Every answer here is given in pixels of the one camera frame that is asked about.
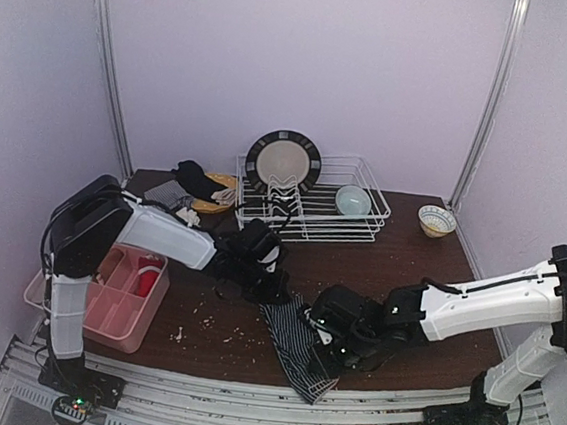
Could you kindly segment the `striped navy underwear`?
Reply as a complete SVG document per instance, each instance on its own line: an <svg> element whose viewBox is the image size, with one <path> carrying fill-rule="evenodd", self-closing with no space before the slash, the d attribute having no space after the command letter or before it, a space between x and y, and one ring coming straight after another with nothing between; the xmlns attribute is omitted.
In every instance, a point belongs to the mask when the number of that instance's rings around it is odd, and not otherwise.
<svg viewBox="0 0 567 425"><path fill-rule="evenodd" d="M283 305L259 305L288 385L306 403L316 404L338 381L318 376L309 370L312 359L309 350L319 338L313 328L301 319L308 308L300 296Z"/></svg>

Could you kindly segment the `red white-trimmed underwear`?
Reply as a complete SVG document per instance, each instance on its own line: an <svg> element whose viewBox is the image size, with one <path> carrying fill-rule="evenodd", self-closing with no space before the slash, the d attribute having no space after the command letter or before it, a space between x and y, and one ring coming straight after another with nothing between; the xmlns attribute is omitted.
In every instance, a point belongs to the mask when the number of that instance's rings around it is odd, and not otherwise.
<svg viewBox="0 0 567 425"><path fill-rule="evenodd" d="M145 255L138 258L137 278L132 289L139 297L147 297L162 273L164 261L154 255Z"/></svg>

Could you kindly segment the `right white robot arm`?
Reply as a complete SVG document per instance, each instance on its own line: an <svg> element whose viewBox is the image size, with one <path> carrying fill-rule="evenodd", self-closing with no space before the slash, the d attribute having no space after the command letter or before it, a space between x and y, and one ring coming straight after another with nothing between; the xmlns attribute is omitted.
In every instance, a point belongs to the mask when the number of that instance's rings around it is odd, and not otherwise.
<svg viewBox="0 0 567 425"><path fill-rule="evenodd" d="M424 278L394 288L383 302L331 286L300 309L299 319L317 334L310 372L328 379L373 371L408 348L535 323L511 356L481 374L480 401L507 407L567 359L567 245L523 271L450 285Z"/></svg>

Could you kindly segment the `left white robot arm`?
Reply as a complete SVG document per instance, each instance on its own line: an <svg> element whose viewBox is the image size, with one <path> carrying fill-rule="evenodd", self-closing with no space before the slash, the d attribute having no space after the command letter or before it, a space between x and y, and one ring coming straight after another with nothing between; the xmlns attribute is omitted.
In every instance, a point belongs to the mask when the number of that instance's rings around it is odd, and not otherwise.
<svg viewBox="0 0 567 425"><path fill-rule="evenodd" d="M57 364L84 363L84 307L90 278L114 245L146 250L218 280L233 282L259 305L290 300L281 239L262 220L220 232L189 223L156 200L97 177L50 215L39 243L43 276L50 279L48 351Z"/></svg>

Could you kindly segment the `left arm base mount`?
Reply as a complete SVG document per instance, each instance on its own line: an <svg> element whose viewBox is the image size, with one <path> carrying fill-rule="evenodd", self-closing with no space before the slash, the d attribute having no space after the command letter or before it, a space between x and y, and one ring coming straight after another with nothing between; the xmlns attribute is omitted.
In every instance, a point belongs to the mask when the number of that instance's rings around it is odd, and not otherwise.
<svg viewBox="0 0 567 425"><path fill-rule="evenodd" d="M103 408L115 410L125 387L124 379L87 368L71 381L49 363L41 368L38 383L60 393L49 410L58 425L83 425Z"/></svg>

